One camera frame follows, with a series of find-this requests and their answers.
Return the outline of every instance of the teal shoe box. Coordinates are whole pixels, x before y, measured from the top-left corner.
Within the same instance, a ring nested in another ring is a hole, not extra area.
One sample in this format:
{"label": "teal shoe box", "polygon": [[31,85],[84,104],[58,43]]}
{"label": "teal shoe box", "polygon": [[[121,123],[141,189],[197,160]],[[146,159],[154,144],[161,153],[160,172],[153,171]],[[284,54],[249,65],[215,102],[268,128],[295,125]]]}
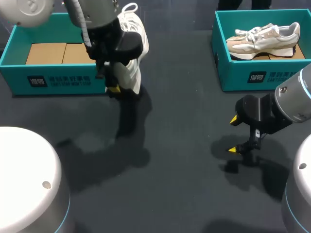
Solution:
{"label": "teal shoe box", "polygon": [[103,79],[96,79],[96,65],[26,65],[32,43],[82,43],[81,29],[67,13],[52,14],[40,27],[15,26],[0,60],[0,72],[13,95],[104,94]]}
{"label": "teal shoe box", "polygon": [[[300,24],[299,46],[305,60],[233,61],[225,40],[269,23],[278,26]],[[311,13],[308,9],[216,11],[212,50],[223,91],[274,90],[279,84],[311,63]]]}

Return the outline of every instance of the shoelace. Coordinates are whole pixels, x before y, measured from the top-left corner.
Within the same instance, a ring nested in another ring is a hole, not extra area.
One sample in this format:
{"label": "shoelace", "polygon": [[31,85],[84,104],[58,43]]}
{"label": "shoelace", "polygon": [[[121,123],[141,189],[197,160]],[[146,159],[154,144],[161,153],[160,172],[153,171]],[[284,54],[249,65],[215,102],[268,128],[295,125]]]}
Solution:
{"label": "shoelace", "polygon": [[262,38],[264,37],[263,35],[256,35],[255,33],[261,31],[261,28],[260,27],[255,27],[253,28],[252,30],[249,30],[249,31],[242,31],[242,30],[239,30],[239,29],[236,29],[235,30],[235,34],[236,35],[240,35],[242,36],[241,38],[236,38],[234,40],[250,40],[254,43],[254,47],[255,47],[255,42],[256,42],[256,39],[258,38]]}
{"label": "shoelace", "polygon": [[[127,8],[131,6],[135,6],[135,8],[133,10],[128,10]],[[120,26],[125,32],[133,30],[135,32],[138,32],[138,24],[135,22],[134,18],[130,17],[129,15],[126,16],[126,14],[128,13],[134,13],[135,11],[137,11],[137,9],[138,5],[134,2],[127,4],[122,8],[121,14],[119,14],[119,20]]]}

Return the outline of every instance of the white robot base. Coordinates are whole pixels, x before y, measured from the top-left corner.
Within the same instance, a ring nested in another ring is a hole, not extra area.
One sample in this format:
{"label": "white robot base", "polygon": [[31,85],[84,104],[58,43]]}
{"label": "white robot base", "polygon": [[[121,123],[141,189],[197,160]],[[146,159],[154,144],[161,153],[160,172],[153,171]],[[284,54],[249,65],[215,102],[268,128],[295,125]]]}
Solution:
{"label": "white robot base", "polygon": [[289,233],[311,232],[311,135],[301,144],[287,180],[282,216]]}
{"label": "white robot base", "polygon": [[0,187],[0,233],[73,232],[60,160],[40,135],[0,127]]}

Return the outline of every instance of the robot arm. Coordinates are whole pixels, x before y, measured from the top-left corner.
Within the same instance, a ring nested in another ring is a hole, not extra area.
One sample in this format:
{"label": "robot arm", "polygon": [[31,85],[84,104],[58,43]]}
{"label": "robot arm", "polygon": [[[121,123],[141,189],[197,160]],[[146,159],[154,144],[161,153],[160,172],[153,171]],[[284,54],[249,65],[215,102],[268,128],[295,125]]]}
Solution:
{"label": "robot arm", "polygon": [[294,123],[311,118],[311,64],[279,85],[273,94],[262,98],[247,95],[237,101],[233,126],[245,123],[250,126],[249,140],[229,149],[245,154],[261,148],[266,134],[276,133]]}
{"label": "robot arm", "polygon": [[[96,61],[97,78],[105,77],[108,90],[120,94],[113,75],[116,62],[127,65],[143,50],[139,33],[124,32],[118,19],[117,0],[65,0],[72,23],[80,27],[86,50]],[[37,27],[46,22],[54,8],[54,0],[0,0],[0,15],[21,27]]]}

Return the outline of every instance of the shoe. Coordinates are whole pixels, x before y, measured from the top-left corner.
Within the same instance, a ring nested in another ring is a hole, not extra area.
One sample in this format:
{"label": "shoe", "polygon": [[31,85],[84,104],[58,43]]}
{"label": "shoe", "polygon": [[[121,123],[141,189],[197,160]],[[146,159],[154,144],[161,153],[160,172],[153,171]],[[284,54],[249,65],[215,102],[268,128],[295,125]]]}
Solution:
{"label": "shoe", "polygon": [[250,31],[236,30],[237,36],[226,40],[229,53],[235,58],[252,60],[259,53],[292,57],[300,37],[299,23],[278,27],[268,24]]}
{"label": "shoe", "polygon": [[[129,7],[134,6],[133,10],[128,10]],[[124,89],[132,89],[135,94],[139,94],[141,73],[139,65],[143,57],[149,51],[149,42],[144,25],[140,18],[135,14],[138,9],[136,3],[127,4],[122,8],[122,12],[118,15],[121,29],[125,32],[137,32],[141,35],[143,51],[138,59],[131,60],[126,66],[122,63],[114,65],[114,75],[119,81],[120,87]]]}

